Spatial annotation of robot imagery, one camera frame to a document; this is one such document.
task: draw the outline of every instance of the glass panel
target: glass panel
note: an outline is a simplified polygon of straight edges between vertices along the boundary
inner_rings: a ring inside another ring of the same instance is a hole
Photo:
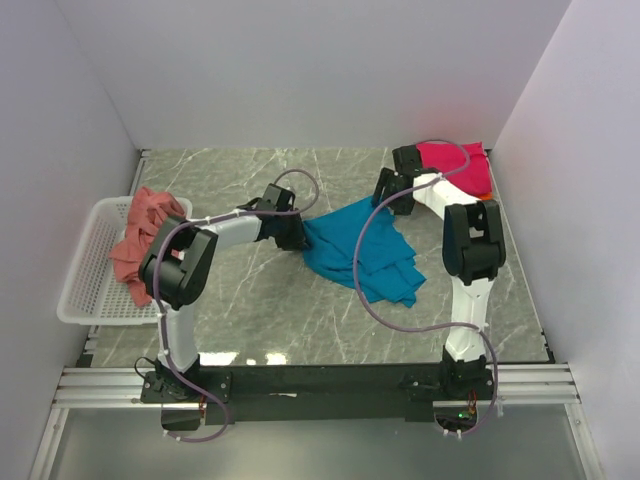
[[[193,445],[164,438],[159,421],[152,410],[71,411],[51,478],[585,478],[559,406],[505,408],[462,442],[433,424],[341,420],[241,423]]]

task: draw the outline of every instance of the laundry basket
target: laundry basket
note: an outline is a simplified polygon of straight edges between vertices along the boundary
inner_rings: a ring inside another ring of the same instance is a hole
[[[136,307],[124,283],[116,282],[109,252],[124,237],[133,197],[96,203],[85,225],[58,302],[58,318],[81,325],[143,325],[157,321],[156,306]],[[187,217],[192,205],[176,198]],[[193,315],[191,308],[180,313]]]

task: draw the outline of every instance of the gray marble surface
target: gray marble surface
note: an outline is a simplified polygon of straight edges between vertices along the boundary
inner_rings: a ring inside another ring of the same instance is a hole
[[[306,213],[320,216],[373,191],[380,167],[392,165],[389,149],[205,149],[151,151],[140,185],[189,198],[193,216],[225,213],[260,196],[290,167],[307,169],[321,195]],[[290,175],[297,205],[312,196],[309,181]],[[442,222],[424,206],[399,217],[396,228],[418,252],[427,277],[412,308],[376,303],[384,318],[407,326],[448,321],[451,280],[441,260]],[[507,262],[491,293],[489,334],[500,361],[546,361],[544,338],[513,240],[506,233]],[[340,364],[439,361],[446,331],[401,334],[368,316],[353,290],[319,277],[298,252],[272,241],[240,245],[215,256],[206,290],[195,307],[196,343],[206,363]],[[155,326],[100,329],[93,366],[131,366],[155,357]]]

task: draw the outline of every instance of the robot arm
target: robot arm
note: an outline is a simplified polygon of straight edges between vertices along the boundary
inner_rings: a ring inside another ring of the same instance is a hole
[[[383,168],[373,202],[394,193],[432,182],[441,174],[424,169],[415,146],[393,151],[395,171]],[[415,202],[426,205],[444,221],[442,258],[451,275],[451,322],[485,327],[489,294],[506,253],[500,207],[493,200],[480,201],[441,179],[430,187],[400,197],[389,204],[396,215],[409,215]],[[486,352],[478,331],[452,327],[443,351],[444,376],[468,379],[482,375]]]
[[[295,194],[274,184],[269,184],[261,198],[239,206],[232,213],[242,210],[260,212],[291,211],[294,209]],[[187,222],[181,217],[170,216],[162,224],[149,251],[143,259],[140,279],[147,292],[153,292],[153,271],[158,262],[158,253],[167,235],[179,224]],[[167,340],[171,357],[180,372],[186,372],[196,363],[198,350],[194,339],[193,315],[178,315],[183,306],[191,305],[202,294],[214,253],[239,245],[273,237],[276,245],[283,250],[304,250],[309,247],[302,227],[300,215],[236,216],[202,227],[189,227],[179,232],[171,241],[162,261],[160,275],[160,296],[169,304],[167,309]],[[173,256],[172,251],[183,252],[183,257]],[[158,319],[158,335],[161,335]],[[158,360],[168,368],[165,352],[160,348]]]

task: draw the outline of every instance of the red cloth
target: red cloth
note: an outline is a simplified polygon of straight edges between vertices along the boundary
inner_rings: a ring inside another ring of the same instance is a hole
[[[169,215],[185,216],[178,201],[169,192],[156,193],[142,187],[131,201],[124,240],[111,250],[113,271],[118,282],[126,282],[133,302],[143,307],[151,302],[138,268],[149,250],[158,229]]]
[[[491,194],[489,162],[482,142],[462,145],[471,157],[471,164],[465,170],[447,177],[452,184],[474,197]],[[417,145],[423,167],[435,167],[442,173],[464,165],[464,155],[458,147],[447,143],[419,143]]]

